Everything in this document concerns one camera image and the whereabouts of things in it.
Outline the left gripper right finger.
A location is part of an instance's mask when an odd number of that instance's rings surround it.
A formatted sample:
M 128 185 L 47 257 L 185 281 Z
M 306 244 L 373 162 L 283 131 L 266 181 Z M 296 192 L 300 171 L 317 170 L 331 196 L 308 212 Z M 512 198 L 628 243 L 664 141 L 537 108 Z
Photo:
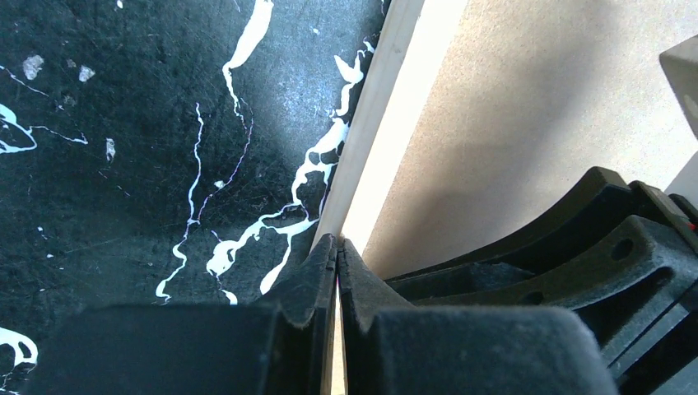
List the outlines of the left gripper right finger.
M 556 307 L 416 307 L 352 242 L 337 256 L 351 394 L 614 394 L 593 334 Z

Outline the wooden picture frame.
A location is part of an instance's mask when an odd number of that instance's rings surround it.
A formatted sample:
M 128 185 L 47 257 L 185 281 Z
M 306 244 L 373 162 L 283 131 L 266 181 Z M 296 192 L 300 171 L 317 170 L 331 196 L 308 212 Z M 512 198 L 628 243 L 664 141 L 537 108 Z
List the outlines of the wooden picture frame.
M 465 1 L 392 1 L 318 234 L 363 253 L 458 29 Z

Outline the brown cardboard backing board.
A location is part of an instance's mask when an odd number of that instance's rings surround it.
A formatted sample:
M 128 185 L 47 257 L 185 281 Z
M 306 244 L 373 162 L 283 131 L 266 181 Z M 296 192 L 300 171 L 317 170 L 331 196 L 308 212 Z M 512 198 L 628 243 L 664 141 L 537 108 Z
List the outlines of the brown cardboard backing board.
M 363 257 L 380 276 L 520 229 L 593 166 L 666 188 L 697 141 L 659 65 L 694 1 L 471 1 Z

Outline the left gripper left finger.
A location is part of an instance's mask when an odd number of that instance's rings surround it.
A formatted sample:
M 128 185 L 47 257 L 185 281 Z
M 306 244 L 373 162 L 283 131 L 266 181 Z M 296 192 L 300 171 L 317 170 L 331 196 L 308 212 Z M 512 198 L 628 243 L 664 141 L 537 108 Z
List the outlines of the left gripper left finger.
M 88 309 L 51 339 L 28 394 L 328 394 L 337 240 L 252 304 Z

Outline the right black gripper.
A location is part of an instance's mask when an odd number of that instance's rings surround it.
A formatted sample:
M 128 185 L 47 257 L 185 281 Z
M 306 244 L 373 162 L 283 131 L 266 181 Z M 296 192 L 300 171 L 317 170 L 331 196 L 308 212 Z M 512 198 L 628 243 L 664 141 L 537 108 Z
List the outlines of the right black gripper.
M 696 226 L 686 198 L 593 167 L 522 229 L 388 284 L 421 305 L 573 310 L 626 349 L 609 365 L 620 394 L 696 394 Z

